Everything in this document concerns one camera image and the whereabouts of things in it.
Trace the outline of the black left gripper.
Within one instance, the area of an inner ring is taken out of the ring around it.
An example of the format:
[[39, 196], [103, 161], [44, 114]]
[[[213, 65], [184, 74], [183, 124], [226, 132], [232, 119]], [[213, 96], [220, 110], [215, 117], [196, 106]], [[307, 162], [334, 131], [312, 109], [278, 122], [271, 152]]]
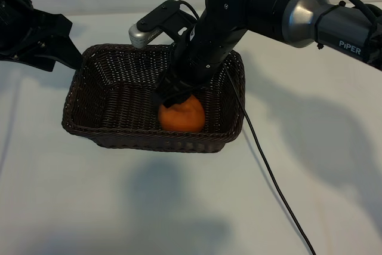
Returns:
[[31, 0], [1, 0], [1, 61], [52, 72], [56, 62], [82, 66], [82, 54], [69, 34], [72, 22], [62, 14], [36, 10]]

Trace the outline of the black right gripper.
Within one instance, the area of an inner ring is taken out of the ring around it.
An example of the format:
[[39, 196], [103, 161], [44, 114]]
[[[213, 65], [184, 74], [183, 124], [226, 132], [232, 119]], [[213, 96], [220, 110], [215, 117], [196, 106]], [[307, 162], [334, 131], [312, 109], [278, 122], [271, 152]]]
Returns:
[[[193, 26], [181, 37], [171, 54], [168, 72], [162, 72], [152, 93], [155, 106], [184, 103], [193, 92], [204, 88], [235, 47], [235, 30], [215, 26]], [[192, 87], [178, 85], [200, 84]]]

